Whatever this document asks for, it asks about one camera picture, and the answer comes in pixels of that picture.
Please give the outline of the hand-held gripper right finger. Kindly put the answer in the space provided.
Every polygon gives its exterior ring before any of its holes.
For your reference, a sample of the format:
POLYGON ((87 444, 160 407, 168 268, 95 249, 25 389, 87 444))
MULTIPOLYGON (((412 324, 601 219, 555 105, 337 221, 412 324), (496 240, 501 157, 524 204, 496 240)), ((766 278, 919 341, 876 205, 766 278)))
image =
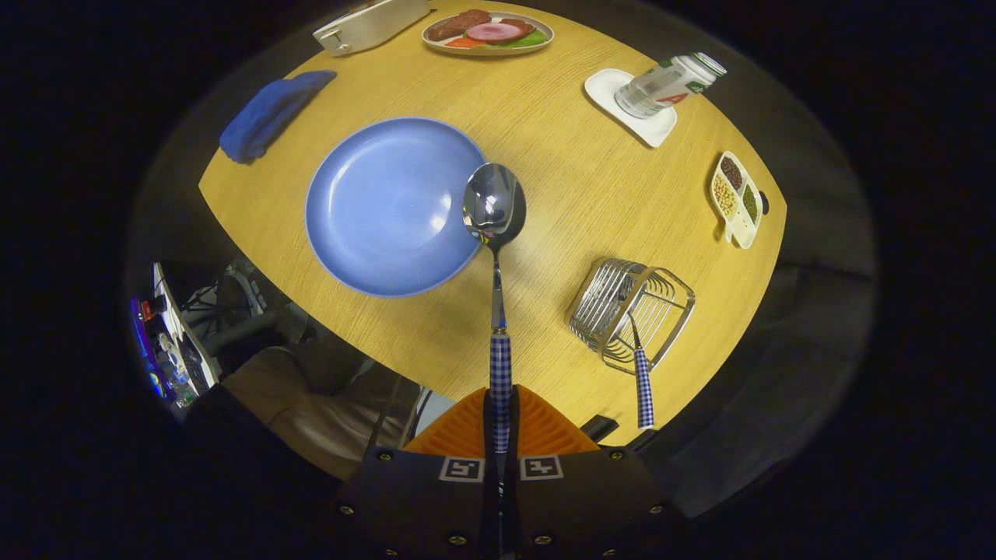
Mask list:
POLYGON ((516 386, 504 465, 509 559, 647 559, 679 532, 679 508, 631 449, 600 446, 516 386))

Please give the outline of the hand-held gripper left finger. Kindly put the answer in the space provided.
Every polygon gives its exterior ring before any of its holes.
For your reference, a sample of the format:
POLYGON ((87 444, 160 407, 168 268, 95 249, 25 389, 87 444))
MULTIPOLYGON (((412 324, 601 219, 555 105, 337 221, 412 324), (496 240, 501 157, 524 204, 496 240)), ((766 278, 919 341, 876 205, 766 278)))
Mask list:
POLYGON ((345 559, 498 559, 500 457, 488 390, 464 398, 463 443, 474 453, 413 453, 376 446, 335 497, 335 545, 345 559))

